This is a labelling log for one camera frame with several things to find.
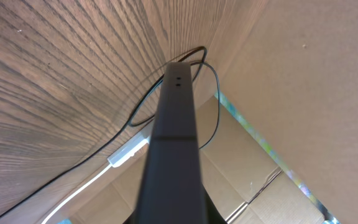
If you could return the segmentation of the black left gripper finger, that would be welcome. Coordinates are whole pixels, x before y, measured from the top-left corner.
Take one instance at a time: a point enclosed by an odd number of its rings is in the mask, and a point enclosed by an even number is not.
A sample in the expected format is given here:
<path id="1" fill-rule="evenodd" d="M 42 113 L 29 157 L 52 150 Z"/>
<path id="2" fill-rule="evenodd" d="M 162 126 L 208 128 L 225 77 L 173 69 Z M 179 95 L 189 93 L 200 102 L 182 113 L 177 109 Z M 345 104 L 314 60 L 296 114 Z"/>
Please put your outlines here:
<path id="1" fill-rule="evenodd" d="M 205 191 L 205 204 L 206 204 L 206 212 L 208 217 L 208 224 L 227 224 L 225 219 L 221 216 L 216 206 L 214 205 L 211 197 Z"/>

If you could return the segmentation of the Samsung Galaxy smartphone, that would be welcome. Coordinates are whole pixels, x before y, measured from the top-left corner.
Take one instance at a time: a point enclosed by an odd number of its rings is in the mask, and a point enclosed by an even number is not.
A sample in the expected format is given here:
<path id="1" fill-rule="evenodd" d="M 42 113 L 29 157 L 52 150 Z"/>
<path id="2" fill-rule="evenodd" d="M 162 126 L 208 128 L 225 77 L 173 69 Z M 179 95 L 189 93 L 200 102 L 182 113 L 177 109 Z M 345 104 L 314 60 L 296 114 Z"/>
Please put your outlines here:
<path id="1" fill-rule="evenodd" d="M 132 223 L 206 223 L 191 65 L 167 65 Z"/>

